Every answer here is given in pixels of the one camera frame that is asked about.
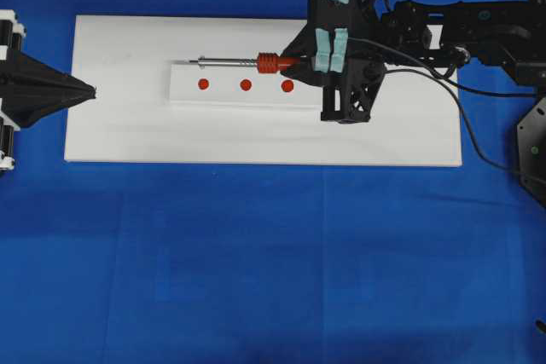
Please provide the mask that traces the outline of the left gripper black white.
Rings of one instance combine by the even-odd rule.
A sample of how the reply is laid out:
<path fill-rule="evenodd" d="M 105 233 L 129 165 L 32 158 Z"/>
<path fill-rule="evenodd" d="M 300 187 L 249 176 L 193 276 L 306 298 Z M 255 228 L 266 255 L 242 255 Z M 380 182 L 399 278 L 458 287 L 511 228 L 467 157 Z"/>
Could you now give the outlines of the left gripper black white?
<path fill-rule="evenodd" d="M 1 96 L 64 96 L 61 98 L 11 97 L 1 105 L 1 172 L 13 170 L 15 132 L 41 118 L 95 98 L 95 88 L 59 72 L 21 50 L 26 28 L 12 9 L 1 10 Z"/>

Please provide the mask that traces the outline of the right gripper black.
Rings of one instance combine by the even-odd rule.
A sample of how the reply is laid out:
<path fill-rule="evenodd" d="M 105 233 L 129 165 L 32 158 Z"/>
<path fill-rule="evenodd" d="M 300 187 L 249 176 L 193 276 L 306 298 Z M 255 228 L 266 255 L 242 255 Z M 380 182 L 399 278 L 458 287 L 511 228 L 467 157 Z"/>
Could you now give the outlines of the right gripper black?
<path fill-rule="evenodd" d="M 308 21 L 281 57 L 311 58 L 284 76 L 322 88 L 321 120 L 340 124 L 370 120 L 384 64 L 366 49 L 376 34 L 376 0 L 309 0 Z"/>

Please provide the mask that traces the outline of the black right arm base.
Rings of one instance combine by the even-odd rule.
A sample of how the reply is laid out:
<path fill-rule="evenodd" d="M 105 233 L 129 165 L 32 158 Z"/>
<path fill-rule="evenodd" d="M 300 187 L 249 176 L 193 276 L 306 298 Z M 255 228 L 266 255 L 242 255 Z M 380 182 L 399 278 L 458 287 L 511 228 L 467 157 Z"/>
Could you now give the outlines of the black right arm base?
<path fill-rule="evenodd" d="M 540 99 L 516 125 L 520 185 L 545 207 L 545 98 Z"/>

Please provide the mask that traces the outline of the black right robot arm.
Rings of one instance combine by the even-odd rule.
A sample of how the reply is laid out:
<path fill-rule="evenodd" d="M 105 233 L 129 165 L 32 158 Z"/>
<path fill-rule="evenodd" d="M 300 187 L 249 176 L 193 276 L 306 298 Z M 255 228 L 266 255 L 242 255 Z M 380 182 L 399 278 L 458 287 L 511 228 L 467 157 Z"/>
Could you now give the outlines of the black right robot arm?
<path fill-rule="evenodd" d="M 545 7 L 523 1 L 388 5 L 308 0 L 307 22 L 283 50 L 284 77 L 322 89 L 323 121 L 367 122 L 388 66 L 445 69 L 477 59 L 521 86 L 545 85 Z"/>

